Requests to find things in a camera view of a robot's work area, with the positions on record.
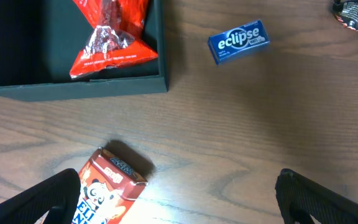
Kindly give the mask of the red candy bag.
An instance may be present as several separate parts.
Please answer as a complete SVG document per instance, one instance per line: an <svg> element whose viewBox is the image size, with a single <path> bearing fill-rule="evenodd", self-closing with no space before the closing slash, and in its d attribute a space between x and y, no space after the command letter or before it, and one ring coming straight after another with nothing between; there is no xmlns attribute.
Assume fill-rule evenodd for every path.
<svg viewBox="0 0 358 224"><path fill-rule="evenodd" d="M74 0L74 3L93 31L71 67L72 79L158 57L141 40L148 0Z"/></svg>

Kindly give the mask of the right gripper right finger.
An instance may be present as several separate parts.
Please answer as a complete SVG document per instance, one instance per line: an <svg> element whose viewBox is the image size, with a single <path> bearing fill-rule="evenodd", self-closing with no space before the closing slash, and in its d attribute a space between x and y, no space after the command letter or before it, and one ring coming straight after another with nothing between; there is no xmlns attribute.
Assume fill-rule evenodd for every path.
<svg viewBox="0 0 358 224"><path fill-rule="evenodd" d="M282 169L275 184L284 223L355 223L358 204L291 169Z"/></svg>

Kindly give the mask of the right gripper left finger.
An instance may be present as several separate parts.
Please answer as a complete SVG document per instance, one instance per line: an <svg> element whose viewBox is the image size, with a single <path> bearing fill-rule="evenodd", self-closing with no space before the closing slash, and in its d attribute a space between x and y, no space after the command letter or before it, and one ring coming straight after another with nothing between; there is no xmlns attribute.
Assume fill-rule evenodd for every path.
<svg viewBox="0 0 358 224"><path fill-rule="evenodd" d="M0 223L71 223L80 195L76 170L65 169L0 203Z"/></svg>

